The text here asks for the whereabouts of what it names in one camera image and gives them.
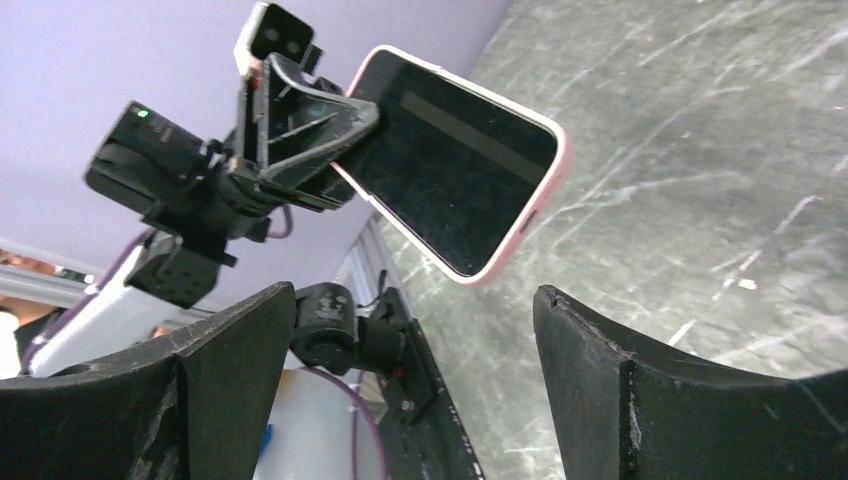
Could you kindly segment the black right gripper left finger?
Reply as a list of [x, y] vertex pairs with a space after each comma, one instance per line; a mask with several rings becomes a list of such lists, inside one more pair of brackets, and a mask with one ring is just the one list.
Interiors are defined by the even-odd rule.
[[1, 384], [5, 479], [249, 479], [297, 308], [276, 283], [46, 378]]

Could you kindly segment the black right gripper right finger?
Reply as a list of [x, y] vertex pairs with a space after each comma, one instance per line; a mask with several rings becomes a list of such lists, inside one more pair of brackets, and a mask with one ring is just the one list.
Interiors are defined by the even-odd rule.
[[786, 379], [655, 340], [543, 285], [533, 325], [570, 479], [843, 479], [847, 373]]

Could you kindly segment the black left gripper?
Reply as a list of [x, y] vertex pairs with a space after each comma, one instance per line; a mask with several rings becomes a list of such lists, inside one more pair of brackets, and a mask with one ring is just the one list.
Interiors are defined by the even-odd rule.
[[246, 41], [234, 52], [241, 74], [236, 127], [225, 141], [228, 168], [264, 203], [316, 212], [352, 188], [331, 164], [378, 125], [378, 106], [308, 79], [323, 54], [312, 41]]

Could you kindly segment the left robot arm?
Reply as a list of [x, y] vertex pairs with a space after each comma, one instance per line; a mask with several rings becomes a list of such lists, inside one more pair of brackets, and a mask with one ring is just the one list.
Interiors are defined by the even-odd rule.
[[118, 352], [188, 310], [235, 265], [232, 240], [263, 242], [277, 210], [334, 210], [347, 201], [332, 162], [375, 127], [375, 104], [316, 76], [322, 50], [253, 47], [236, 125], [205, 141], [132, 101], [85, 174], [95, 192], [138, 213], [134, 238], [82, 299], [29, 344], [24, 373], [47, 377]]

